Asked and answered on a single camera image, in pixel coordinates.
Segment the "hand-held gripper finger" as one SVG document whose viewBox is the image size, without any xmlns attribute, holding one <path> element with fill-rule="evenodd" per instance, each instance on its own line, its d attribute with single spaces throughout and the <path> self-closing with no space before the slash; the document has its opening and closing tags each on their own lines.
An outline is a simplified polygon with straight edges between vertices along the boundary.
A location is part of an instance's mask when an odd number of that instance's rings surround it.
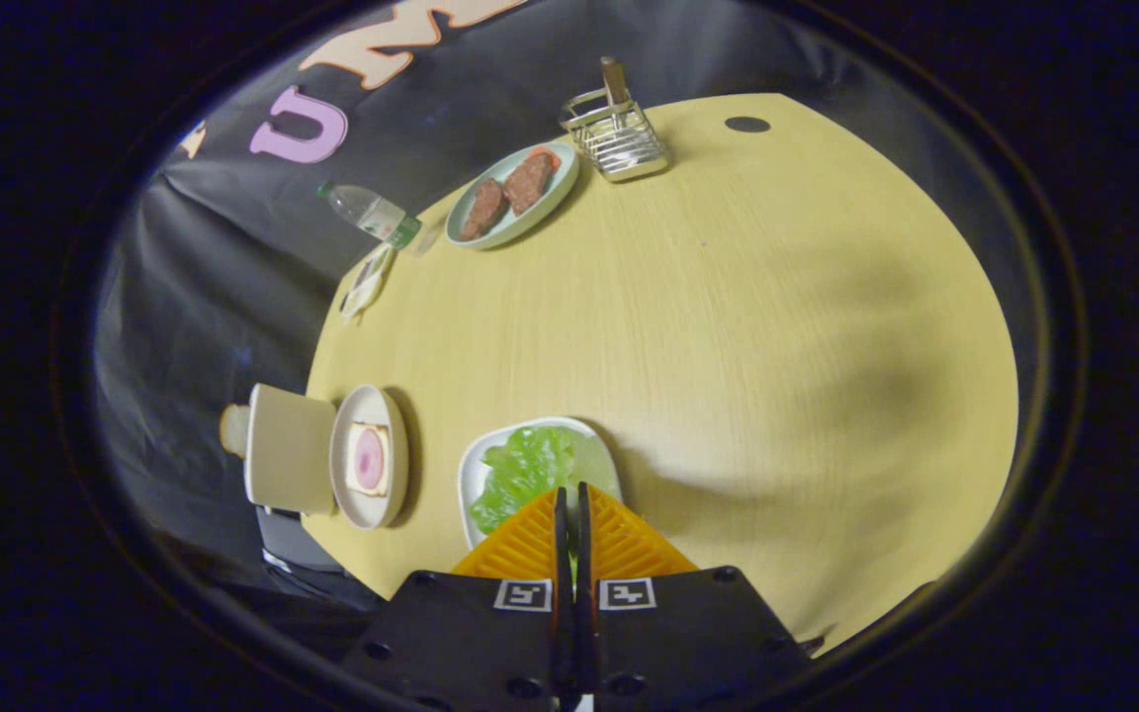
<svg viewBox="0 0 1139 712">
<path fill-rule="evenodd" d="M 813 663 L 741 568 L 577 488 L 577 686 L 596 711 L 728 711 Z"/>
<path fill-rule="evenodd" d="M 342 668 L 399 709 L 560 711 L 570 694 L 570 516 L 538 496 L 448 572 L 415 571 Z"/>
</svg>

